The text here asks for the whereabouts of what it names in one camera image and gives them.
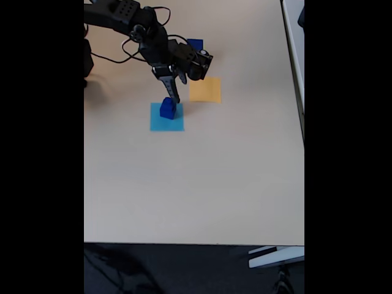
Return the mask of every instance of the blue square paper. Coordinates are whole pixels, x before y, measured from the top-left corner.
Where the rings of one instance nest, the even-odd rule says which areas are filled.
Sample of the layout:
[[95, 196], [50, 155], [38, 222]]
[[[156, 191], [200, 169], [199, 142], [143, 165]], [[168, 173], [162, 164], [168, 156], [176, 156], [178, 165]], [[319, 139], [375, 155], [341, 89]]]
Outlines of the blue square paper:
[[196, 51], [203, 49], [203, 40], [188, 39], [189, 43], [195, 48]]
[[158, 132], [184, 130], [184, 112], [182, 103], [177, 104], [177, 111], [174, 119], [163, 118], [160, 116], [161, 103], [151, 103], [150, 130]]

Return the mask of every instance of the table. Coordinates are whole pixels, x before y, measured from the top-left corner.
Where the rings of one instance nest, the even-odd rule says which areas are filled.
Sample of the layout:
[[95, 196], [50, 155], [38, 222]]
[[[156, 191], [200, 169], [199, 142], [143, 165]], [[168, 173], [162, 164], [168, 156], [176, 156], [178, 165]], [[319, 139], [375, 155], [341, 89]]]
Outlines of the table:
[[[141, 6], [169, 7], [169, 34], [204, 40], [222, 103], [190, 103], [177, 79], [185, 131], [150, 132], [150, 103], [167, 96], [151, 68], [93, 57], [84, 241], [303, 246], [304, 146], [279, 1]], [[125, 36], [90, 26], [87, 38], [96, 54], [126, 58]]]

